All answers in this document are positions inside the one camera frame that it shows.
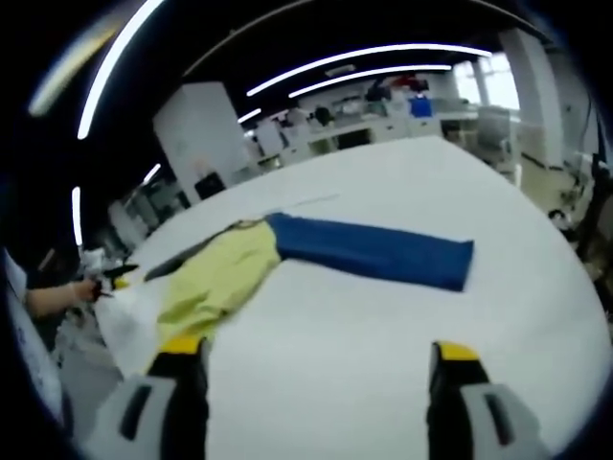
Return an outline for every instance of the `white tablecloth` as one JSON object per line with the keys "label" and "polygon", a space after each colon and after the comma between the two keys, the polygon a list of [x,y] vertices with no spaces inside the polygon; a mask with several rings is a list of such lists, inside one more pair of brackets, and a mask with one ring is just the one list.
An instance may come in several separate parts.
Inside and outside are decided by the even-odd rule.
{"label": "white tablecloth", "polygon": [[[611,370],[602,307],[566,241],[503,177],[435,137],[329,154],[167,222],[134,254],[134,277],[236,219],[279,209],[474,239],[470,275],[454,293],[283,262],[218,330],[208,458],[427,458],[437,339],[476,350],[491,380],[534,412],[551,452],[577,434]],[[99,305],[124,372],[154,353],[164,283],[120,293],[124,308]],[[126,318],[131,332],[114,331]]]}

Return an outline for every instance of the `window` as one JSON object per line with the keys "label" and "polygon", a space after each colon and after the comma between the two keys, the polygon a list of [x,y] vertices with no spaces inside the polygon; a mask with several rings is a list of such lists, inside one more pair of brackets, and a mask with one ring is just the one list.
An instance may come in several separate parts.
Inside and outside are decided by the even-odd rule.
{"label": "window", "polygon": [[483,72],[489,103],[519,110],[519,98],[507,55],[496,53],[491,57],[481,57],[479,65]]}
{"label": "window", "polygon": [[467,99],[471,104],[480,104],[481,97],[479,96],[479,87],[472,70],[472,63],[467,61],[454,65],[453,76],[456,80],[460,98]]}

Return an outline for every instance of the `person's arm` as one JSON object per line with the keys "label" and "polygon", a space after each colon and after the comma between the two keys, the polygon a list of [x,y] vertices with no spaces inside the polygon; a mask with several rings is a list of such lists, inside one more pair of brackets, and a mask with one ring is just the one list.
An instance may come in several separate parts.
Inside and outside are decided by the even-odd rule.
{"label": "person's arm", "polygon": [[95,282],[83,280],[64,286],[30,289],[26,293],[26,307],[33,317],[57,313],[78,301],[93,300],[95,288]]}

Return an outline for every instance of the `led light strip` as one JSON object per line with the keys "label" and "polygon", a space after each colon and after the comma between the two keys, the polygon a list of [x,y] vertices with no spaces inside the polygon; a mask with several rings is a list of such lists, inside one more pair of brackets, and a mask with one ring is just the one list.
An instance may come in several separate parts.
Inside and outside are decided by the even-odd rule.
{"label": "led light strip", "polygon": [[243,115],[242,117],[240,117],[238,119],[238,123],[241,124],[243,122],[246,122],[247,120],[249,120],[250,118],[255,117],[256,115],[260,115],[261,114],[261,108],[256,108],[255,110],[250,111],[248,114]]}
{"label": "led light strip", "polygon": [[85,139],[89,134],[89,128],[92,125],[94,119],[94,113],[98,107],[98,102],[106,86],[106,82],[115,68],[117,61],[124,52],[125,47],[130,42],[132,37],[138,32],[141,26],[147,21],[147,19],[157,10],[157,8],[164,2],[164,0],[147,0],[141,8],[132,16],[132,18],[125,24],[117,39],[111,45],[110,50],[104,57],[104,61],[98,69],[98,74],[92,84],[87,95],[87,101],[83,108],[83,113],[80,117],[79,132],[77,137],[79,139]]}
{"label": "led light strip", "polygon": [[155,174],[160,170],[161,167],[162,166],[158,163],[153,168],[151,168],[151,171],[149,171],[143,179],[143,185],[147,185],[149,181],[155,176]]}
{"label": "led light strip", "polygon": [[350,51],[348,53],[343,53],[341,55],[326,57],[324,59],[319,59],[310,64],[303,65],[301,67],[297,67],[293,70],[285,72],[284,74],[280,74],[274,79],[265,81],[264,83],[256,86],[253,89],[247,91],[247,96],[251,97],[262,90],[272,86],[273,84],[278,83],[279,81],[283,81],[293,77],[295,75],[306,72],[307,70],[311,70],[317,67],[321,67],[322,65],[327,65],[332,62],[337,62],[343,59],[357,58],[360,56],[373,55],[375,53],[387,53],[389,51],[412,51],[412,50],[429,50],[429,51],[450,51],[455,53],[466,53],[469,55],[475,56],[483,56],[489,58],[491,56],[491,52],[485,50],[479,50],[477,48],[470,48],[467,46],[459,46],[459,45],[444,45],[441,43],[404,43],[399,45],[386,45],[386,46],[375,46],[374,48],[365,48],[363,50]]}
{"label": "led light strip", "polygon": [[80,187],[73,189],[73,232],[77,246],[83,246],[83,236],[80,232]]}
{"label": "led light strip", "polygon": [[341,81],[361,79],[362,77],[369,77],[370,75],[397,74],[399,72],[411,72],[417,70],[451,70],[451,66],[436,64],[400,65],[398,67],[385,67],[383,69],[367,70],[365,72],[357,72],[356,74],[345,75],[343,77],[338,77],[337,79],[331,79],[322,81],[321,83],[312,84],[311,86],[307,86],[306,88],[299,89],[298,91],[294,91],[293,93],[289,93],[287,96],[289,98],[295,98],[296,96],[300,96],[301,94],[305,94],[319,88],[324,88],[326,86],[330,86],[331,84],[340,83]]}

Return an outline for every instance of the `blue fabric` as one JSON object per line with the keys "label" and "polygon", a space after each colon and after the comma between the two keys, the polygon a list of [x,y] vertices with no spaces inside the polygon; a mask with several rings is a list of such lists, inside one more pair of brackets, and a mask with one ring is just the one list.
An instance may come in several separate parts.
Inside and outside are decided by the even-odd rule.
{"label": "blue fabric", "polygon": [[368,225],[267,216],[282,259],[355,275],[455,291],[464,289],[473,241],[456,242]]}
{"label": "blue fabric", "polygon": [[411,115],[415,118],[429,118],[432,117],[432,103],[427,98],[413,98],[409,99],[411,103]]}

